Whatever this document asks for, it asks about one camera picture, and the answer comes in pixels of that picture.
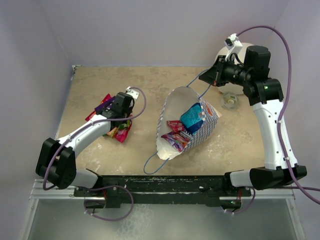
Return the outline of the purple chocolate bar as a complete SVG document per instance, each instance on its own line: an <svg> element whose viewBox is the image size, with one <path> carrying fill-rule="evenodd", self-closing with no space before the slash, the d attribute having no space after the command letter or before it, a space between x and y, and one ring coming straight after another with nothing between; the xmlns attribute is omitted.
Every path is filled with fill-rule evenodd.
<svg viewBox="0 0 320 240"><path fill-rule="evenodd" d="M95 109L94 109L94 111L95 111L95 113L98 115L98 114L100 114L103 110L105 110L106 108L108 108L110 105L112 105L112 103L114 102L114 100L110 103L110 104L106 104L106 105L102 105L102 104L100 104L100 105L98 105Z"/></svg>

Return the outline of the checkered paper bag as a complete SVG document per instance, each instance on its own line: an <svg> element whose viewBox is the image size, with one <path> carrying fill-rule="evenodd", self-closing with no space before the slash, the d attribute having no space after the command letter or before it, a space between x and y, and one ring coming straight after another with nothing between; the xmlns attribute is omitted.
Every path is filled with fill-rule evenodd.
<svg viewBox="0 0 320 240"><path fill-rule="evenodd" d="M166 97L156 127L156 152L143 166L146 175L157 173L168 161L206 141L217 126L220 114L204 99L207 91L199 94L191 87L199 77L173 89ZM147 172L146 166L155 156L163 163Z"/></svg>

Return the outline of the orange snack bag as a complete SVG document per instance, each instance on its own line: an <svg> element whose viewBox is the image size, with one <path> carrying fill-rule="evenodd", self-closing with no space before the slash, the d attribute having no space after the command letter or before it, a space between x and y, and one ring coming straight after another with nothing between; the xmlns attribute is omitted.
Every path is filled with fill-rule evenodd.
<svg viewBox="0 0 320 240"><path fill-rule="evenodd" d="M109 93L103 98L103 100L101 101L101 105L106 105L106 104L110 104L113 100L115 99L114 96L111 96Z"/></svg>

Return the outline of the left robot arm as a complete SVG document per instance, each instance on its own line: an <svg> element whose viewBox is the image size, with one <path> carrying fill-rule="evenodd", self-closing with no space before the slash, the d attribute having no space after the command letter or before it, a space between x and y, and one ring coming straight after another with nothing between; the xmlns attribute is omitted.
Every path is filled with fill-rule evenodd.
<svg viewBox="0 0 320 240"><path fill-rule="evenodd" d="M97 138L124 124L133 111L139 93L133 89L119 92L100 107L88 122L59 139L48 138L41 147L35 172L59 189L84 187L91 196L103 191L98 174L76 167L78 155Z"/></svg>

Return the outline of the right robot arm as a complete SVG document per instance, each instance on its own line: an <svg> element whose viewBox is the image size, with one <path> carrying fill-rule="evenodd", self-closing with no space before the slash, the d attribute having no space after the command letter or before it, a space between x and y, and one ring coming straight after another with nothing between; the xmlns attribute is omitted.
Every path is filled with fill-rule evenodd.
<svg viewBox="0 0 320 240"><path fill-rule="evenodd" d="M228 172L222 190L235 195L240 187L257 190L281 188L307 175L307 168L299 165L292 151L284 117L283 91L277 79L269 78L271 53L267 47L247 47L244 62L234 63L219 55L213 66L199 79L215 87L227 83L242 87L258 120L263 148L264 166L250 170Z"/></svg>

